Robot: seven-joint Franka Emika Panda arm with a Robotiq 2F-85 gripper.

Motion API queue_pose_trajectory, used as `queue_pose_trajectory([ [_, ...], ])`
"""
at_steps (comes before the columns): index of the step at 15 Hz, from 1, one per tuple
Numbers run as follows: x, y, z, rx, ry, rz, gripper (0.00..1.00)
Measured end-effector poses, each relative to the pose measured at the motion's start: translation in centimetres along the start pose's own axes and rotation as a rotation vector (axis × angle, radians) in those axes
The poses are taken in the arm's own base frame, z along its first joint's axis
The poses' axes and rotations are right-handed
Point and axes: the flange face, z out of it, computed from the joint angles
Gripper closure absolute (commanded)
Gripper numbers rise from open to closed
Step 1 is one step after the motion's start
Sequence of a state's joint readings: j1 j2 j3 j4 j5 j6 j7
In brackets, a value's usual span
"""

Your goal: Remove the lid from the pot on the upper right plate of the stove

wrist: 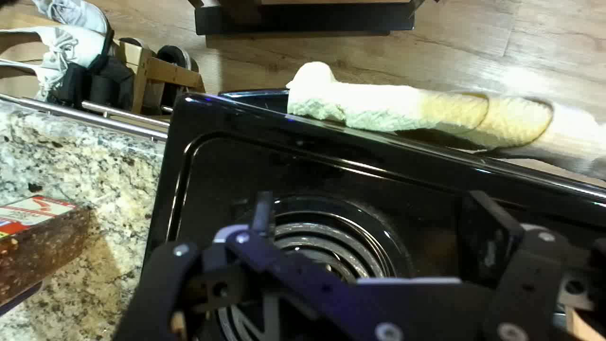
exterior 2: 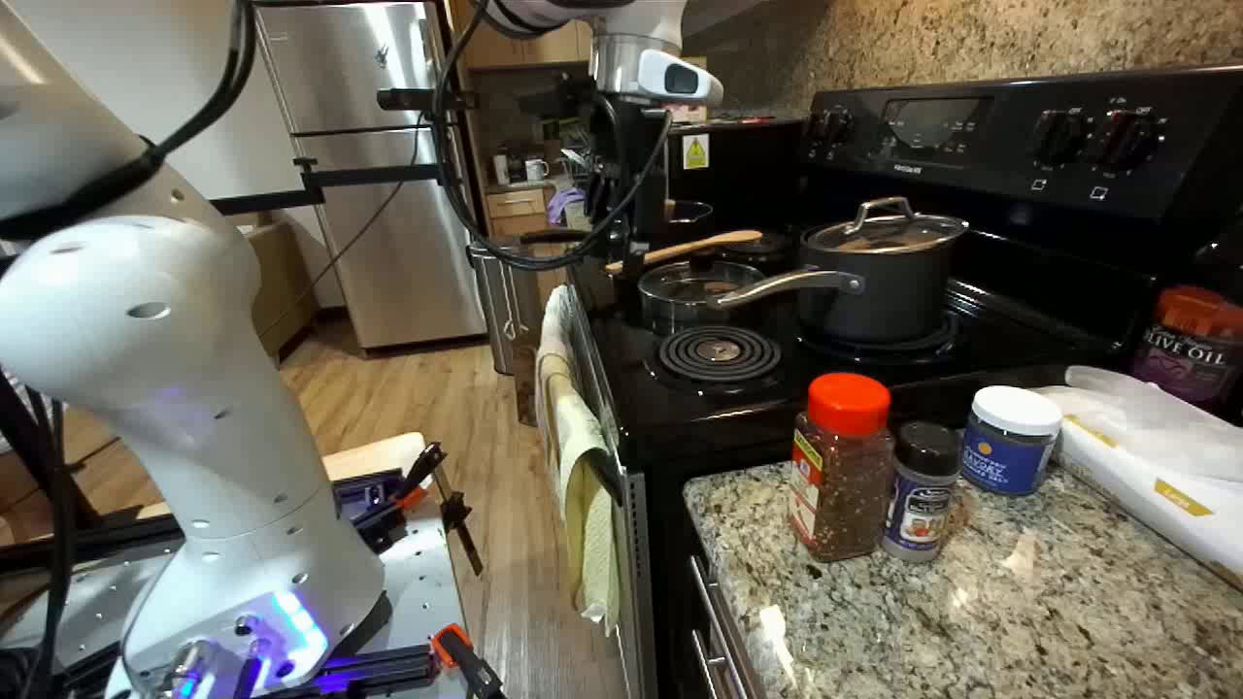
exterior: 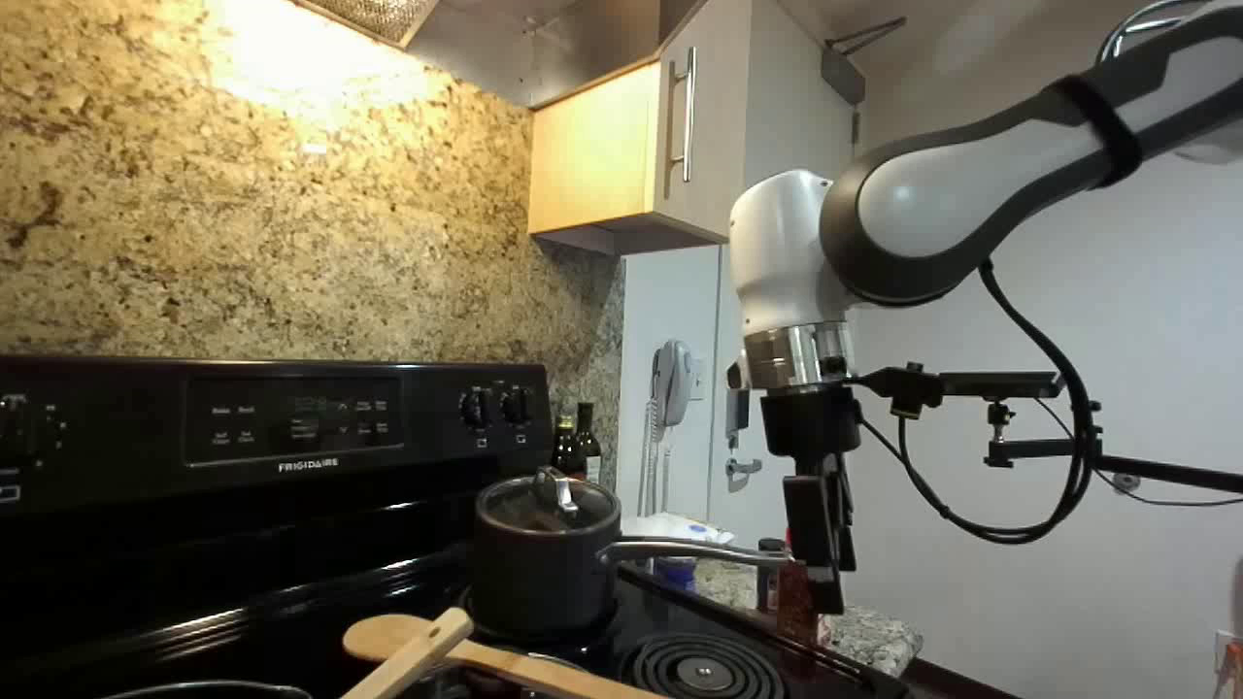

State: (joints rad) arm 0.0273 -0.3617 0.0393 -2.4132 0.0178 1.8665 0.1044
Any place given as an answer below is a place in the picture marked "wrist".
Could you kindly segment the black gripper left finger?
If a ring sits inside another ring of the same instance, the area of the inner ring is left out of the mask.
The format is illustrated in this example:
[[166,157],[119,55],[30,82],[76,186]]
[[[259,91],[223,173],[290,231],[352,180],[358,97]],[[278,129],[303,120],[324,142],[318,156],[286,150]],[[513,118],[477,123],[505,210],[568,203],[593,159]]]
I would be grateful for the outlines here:
[[259,301],[263,292],[235,246],[271,237],[272,220],[274,195],[261,192],[252,220],[218,229],[208,246],[157,246],[112,341],[193,341],[208,315]]

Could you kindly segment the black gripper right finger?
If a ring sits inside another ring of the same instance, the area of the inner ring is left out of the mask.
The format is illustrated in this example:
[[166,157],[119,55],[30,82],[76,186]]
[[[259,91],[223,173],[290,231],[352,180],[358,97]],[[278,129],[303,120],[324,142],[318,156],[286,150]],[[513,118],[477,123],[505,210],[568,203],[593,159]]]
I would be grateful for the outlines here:
[[485,192],[458,209],[460,275],[492,290],[481,320],[488,341],[604,341],[604,239],[574,246],[521,224]]

